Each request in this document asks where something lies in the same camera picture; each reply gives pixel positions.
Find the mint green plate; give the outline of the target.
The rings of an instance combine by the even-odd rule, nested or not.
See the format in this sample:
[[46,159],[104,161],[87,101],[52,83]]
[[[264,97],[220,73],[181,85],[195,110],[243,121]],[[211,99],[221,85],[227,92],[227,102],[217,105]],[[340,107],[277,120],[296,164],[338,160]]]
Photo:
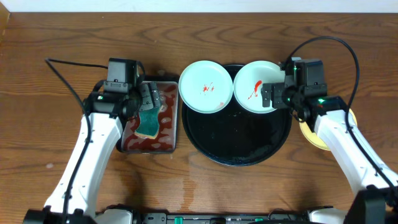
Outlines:
[[201,60],[182,72],[178,90],[183,102],[193,111],[211,114],[221,111],[233,96],[233,81],[216,62]]
[[275,111],[269,105],[263,107],[262,84],[282,83],[285,73],[279,66],[269,61],[255,61],[244,65],[234,78],[234,96],[237,102],[245,109],[257,114],[266,114]]

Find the green yellow sponge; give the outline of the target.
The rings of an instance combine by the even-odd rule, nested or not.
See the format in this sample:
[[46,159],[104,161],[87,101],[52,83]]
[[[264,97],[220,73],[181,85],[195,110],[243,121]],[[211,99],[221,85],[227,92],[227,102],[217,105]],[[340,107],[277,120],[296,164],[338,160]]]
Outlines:
[[140,138],[155,139],[159,133],[159,113],[162,107],[152,108],[139,113],[139,126],[134,131]]

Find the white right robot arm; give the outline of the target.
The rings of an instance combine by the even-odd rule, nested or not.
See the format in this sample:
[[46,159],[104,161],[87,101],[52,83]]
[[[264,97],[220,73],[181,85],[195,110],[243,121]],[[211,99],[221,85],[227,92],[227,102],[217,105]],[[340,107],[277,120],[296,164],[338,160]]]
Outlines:
[[397,223],[397,173],[376,154],[339,96],[328,96],[327,85],[318,83],[263,84],[261,96],[265,106],[298,113],[327,145],[354,193],[348,211],[312,210],[310,223]]

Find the yellow plate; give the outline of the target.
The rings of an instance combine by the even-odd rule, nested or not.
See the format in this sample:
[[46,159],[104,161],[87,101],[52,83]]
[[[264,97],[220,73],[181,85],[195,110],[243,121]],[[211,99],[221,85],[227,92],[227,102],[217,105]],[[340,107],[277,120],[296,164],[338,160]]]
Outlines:
[[359,143],[355,141],[356,118],[351,111],[348,121],[345,120],[345,110],[333,110],[317,114],[313,121],[300,124],[304,137],[319,149],[336,152],[358,150]]

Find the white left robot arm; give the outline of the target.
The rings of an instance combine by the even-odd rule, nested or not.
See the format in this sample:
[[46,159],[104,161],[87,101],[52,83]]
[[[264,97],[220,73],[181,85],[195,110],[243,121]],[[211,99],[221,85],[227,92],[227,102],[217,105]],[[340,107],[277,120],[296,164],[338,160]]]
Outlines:
[[96,209],[98,191],[110,155],[123,146],[126,121],[134,112],[158,112],[162,106],[160,82],[100,81],[83,101],[83,117],[66,169],[41,210],[28,210],[24,223],[141,223],[141,214],[123,205]]

